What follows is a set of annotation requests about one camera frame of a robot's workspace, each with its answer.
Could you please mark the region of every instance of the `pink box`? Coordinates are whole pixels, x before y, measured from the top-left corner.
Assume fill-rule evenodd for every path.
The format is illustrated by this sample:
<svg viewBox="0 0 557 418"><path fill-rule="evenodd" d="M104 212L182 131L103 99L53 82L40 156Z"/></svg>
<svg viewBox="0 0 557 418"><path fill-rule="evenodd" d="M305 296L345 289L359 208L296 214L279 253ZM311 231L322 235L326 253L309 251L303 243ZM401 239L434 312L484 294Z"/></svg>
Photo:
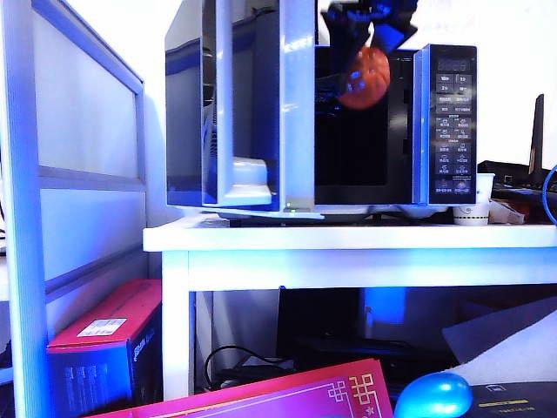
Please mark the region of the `pink box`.
<svg viewBox="0 0 557 418"><path fill-rule="evenodd" d="M48 345L54 416L162 401L162 286L129 280Z"/></svg>
<svg viewBox="0 0 557 418"><path fill-rule="evenodd" d="M211 415L236 418L263 416L264 411L269 418L393 418L381 366L374 359L95 416L203 418Z"/></svg>

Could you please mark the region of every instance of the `white cabinet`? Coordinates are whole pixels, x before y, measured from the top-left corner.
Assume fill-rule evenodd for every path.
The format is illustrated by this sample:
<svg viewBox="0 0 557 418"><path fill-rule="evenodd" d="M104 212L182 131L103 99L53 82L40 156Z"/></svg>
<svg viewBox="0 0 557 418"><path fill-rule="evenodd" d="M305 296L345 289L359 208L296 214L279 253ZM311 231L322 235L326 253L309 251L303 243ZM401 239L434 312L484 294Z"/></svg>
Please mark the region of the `white cabinet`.
<svg viewBox="0 0 557 418"><path fill-rule="evenodd" d="M63 1L2 1L0 44L0 300L7 286L17 417L44 418L49 339L147 276L144 85Z"/></svg>

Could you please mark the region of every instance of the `blue light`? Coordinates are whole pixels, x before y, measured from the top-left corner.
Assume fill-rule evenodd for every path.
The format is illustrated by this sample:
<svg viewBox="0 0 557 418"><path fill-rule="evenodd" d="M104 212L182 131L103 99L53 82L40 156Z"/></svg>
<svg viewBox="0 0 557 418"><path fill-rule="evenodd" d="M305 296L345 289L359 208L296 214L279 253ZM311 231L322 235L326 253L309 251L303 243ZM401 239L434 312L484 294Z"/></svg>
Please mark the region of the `blue light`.
<svg viewBox="0 0 557 418"><path fill-rule="evenodd" d="M406 306L405 287L372 287L364 289L365 307L369 307L368 326L373 322L402 324Z"/></svg>

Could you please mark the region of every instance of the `orange ball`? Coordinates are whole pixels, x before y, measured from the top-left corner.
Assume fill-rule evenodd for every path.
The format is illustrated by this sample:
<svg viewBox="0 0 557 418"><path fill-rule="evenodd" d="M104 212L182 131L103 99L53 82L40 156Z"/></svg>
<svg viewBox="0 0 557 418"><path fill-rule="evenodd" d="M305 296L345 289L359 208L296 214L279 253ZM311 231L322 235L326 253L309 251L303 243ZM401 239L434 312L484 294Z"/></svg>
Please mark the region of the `orange ball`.
<svg viewBox="0 0 557 418"><path fill-rule="evenodd" d="M378 103L391 83L389 59L379 48L364 46L346 75L346 91L338 97L344 106L364 110Z"/></svg>

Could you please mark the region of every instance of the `digital display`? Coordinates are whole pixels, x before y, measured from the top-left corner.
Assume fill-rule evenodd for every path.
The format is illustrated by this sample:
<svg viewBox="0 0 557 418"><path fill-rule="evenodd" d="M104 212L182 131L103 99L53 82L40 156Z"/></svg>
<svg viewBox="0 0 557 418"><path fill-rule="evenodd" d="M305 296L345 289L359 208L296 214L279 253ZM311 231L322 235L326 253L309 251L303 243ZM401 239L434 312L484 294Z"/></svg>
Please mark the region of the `digital display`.
<svg viewBox="0 0 557 418"><path fill-rule="evenodd" d="M470 71L470 60L465 58L439 58L438 71Z"/></svg>

